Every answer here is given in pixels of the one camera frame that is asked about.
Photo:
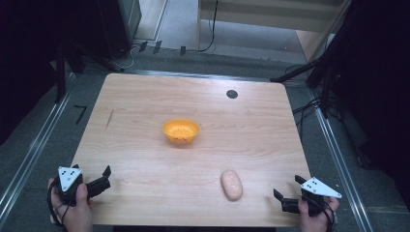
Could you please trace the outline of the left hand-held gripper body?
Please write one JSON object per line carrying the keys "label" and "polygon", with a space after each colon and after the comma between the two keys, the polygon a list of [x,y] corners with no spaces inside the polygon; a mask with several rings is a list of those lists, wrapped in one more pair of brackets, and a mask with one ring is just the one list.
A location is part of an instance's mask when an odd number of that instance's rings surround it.
{"label": "left hand-held gripper body", "polygon": [[[70,206],[76,204],[77,187],[82,183],[83,176],[80,167],[79,169],[63,166],[58,168],[57,189],[64,204]],[[86,187],[88,191],[87,198],[93,198],[110,188],[109,178],[105,178],[102,174],[99,179],[88,183]]]}

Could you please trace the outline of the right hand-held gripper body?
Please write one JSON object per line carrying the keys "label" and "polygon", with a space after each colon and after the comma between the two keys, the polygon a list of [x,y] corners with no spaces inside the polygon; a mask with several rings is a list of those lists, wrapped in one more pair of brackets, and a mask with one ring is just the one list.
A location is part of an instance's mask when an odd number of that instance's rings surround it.
{"label": "right hand-held gripper body", "polygon": [[[316,217],[320,213],[324,212],[327,206],[325,197],[341,198],[342,195],[330,188],[317,178],[312,177],[307,180],[301,187],[302,198],[308,203],[308,213],[311,217]],[[281,208],[284,212],[299,214],[298,199],[285,198],[281,201]]]}

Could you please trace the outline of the orange plastic bowl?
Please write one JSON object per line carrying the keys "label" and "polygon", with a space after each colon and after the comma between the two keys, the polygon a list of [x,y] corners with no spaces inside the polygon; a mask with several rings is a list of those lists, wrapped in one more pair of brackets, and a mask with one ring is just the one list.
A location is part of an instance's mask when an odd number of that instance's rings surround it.
{"label": "orange plastic bowl", "polygon": [[191,144],[198,136],[200,127],[189,119],[173,119],[162,125],[162,132],[170,142]]}

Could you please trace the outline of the person's right hand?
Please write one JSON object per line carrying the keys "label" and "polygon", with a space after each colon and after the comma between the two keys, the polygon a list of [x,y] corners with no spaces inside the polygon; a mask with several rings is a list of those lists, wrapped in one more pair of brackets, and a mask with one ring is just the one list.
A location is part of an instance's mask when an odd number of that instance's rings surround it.
{"label": "person's right hand", "polygon": [[334,222],[334,216],[339,202],[334,197],[325,197],[328,204],[325,212],[316,217],[311,217],[308,213],[308,203],[302,198],[299,199],[298,209],[300,211],[299,228],[301,232],[328,232]]}

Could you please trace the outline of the person's left hand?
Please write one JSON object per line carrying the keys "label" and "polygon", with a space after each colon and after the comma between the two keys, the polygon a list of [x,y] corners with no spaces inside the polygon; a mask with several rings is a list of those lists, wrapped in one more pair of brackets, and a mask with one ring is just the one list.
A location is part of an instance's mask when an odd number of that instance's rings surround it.
{"label": "person's left hand", "polygon": [[65,225],[68,232],[93,232],[93,217],[91,212],[92,201],[87,199],[88,189],[80,184],[76,190],[76,205],[64,205],[59,195],[51,193],[51,209]]}

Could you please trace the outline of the black metal stand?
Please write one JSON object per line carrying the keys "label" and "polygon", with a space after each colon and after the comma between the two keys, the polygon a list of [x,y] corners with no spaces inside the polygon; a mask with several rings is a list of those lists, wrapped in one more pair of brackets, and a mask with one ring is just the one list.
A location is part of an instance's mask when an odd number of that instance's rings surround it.
{"label": "black metal stand", "polygon": [[329,109],[329,93],[331,80],[334,76],[334,69],[330,65],[331,57],[327,53],[322,54],[317,59],[302,65],[296,70],[286,73],[280,77],[271,78],[271,82],[282,83],[290,80],[293,77],[307,71],[311,71],[311,74],[306,80],[306,85],[309,89],[316,88],[320,83],[323,84],[322,92],[320,96],[320,111],[323,116],[328,119],[328,109]]}
{"label": "black metal stand", "polygon": [[62,41],[56,48],[55,52],[55,64],[56,64],[56,86],[57,95],[55,102],[60,103],[66,96],[66,68],[65,64],[68,63],[70,68],[75,73],[83,73],[85,65],[83,64],[81,55],[88,56],[93,61],[105,67],[111,72],[120,72],[122,69],[115,68],[108,61],[104,60],[101,56],[98,56],[95,52],[84,47],[80,43],[72,41]]}

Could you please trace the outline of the dark cabinet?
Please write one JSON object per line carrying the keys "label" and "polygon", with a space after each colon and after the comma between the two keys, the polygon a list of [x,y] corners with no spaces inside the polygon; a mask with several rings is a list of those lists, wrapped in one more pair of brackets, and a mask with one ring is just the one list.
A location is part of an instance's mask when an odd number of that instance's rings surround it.
{"label": "dark cabinet", "polygon": [[102,20],[102,56],[130,51],[142,13],[139,0],[98,0]]}

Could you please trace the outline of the white shelf unit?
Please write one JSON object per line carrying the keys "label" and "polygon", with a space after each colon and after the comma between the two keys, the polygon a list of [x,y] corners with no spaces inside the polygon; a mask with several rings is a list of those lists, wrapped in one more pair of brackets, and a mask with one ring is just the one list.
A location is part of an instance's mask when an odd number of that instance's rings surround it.
{"label": "white shelf unit", "polygon": [[336,33],[352,0],[197,0],[197,23],[217,10],[223,22],[293,29],[308,62]]}

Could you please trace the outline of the metal floor rail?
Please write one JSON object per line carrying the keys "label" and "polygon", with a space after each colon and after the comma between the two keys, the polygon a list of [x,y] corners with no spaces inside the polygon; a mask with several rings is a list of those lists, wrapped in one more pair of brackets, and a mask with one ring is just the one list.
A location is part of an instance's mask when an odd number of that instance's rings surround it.
{"label": "metal floor rail", "polygon": [[342,198],[348,201],[359,231],[375,232],[366,211],[365,204],[348,170],[343,153],[340,150],[331,121],[324,116],[324,113],[319,108],[316,109],[316,117],[330,149],[341,185],[343,186],[344,194]]}
{"label": "metal floor rail", "polygon": [[36,134],[31,142],[27,152],[25,153],[22,163],[15,172],[8,187],[0,196],[0,229],[5,224],[16,200],[18,199],[25,183],[27,182],[32,170],[34,169],[47,140],[51,136],[58,120],[60,119],[66,105],[72,95],[73,86],[75,85],[77,76],[71,72],[66,81],[66,93],[62,100],[54,104],[49,112],[46,120],[42,124],[40,131]]}

